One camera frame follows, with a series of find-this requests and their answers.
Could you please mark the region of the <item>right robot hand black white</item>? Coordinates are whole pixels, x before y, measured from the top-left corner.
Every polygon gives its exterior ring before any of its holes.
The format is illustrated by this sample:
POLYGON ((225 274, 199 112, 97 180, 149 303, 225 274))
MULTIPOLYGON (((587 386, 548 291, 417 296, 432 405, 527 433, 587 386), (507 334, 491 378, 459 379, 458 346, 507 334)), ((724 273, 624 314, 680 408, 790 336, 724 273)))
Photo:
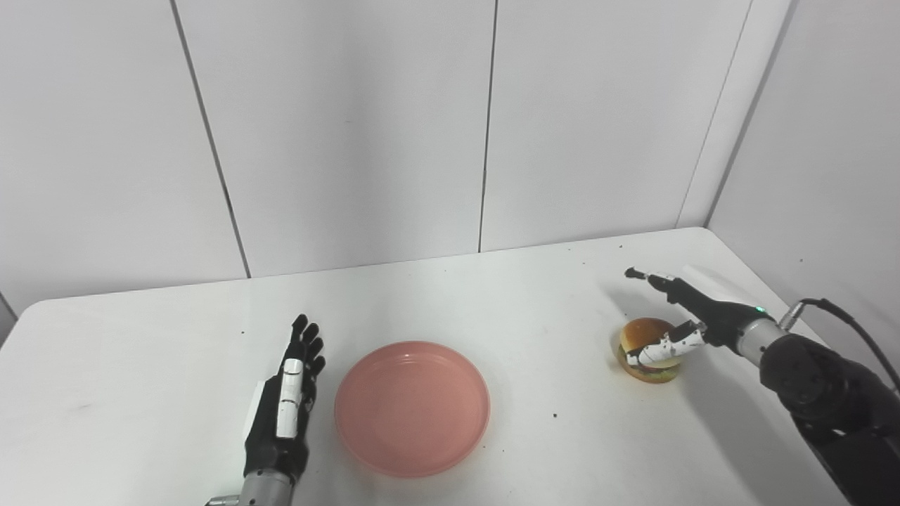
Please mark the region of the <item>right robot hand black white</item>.
POLYGON ((666 331, 655 343, 637 346, 624 352, 631 368, 650 366, 663 360, 679 358, 704 345, 727 348, 755 366, 774 342, 788 332, 778 326, 768 311, 758 306, 733 301, 719 301, 704 294, 682 278, 644 273, 628 268, 627 278, 646 281, 667 296, 667 302, 684 308, 691 318, 666 331))

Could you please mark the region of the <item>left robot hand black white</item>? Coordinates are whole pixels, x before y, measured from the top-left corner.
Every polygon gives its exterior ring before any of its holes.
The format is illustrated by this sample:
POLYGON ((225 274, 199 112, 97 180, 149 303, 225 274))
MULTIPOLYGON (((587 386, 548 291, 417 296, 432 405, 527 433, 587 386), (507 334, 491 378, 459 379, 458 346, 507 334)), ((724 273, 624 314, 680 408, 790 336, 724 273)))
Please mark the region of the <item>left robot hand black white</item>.
POLYGON ((297 483, 309 460, 307 428, 317 400, 317 380, 327 361, 319 325, 305 314, 293 321, 278 371, 264 382, 245 438, 245 476, 275 471, 297 483))

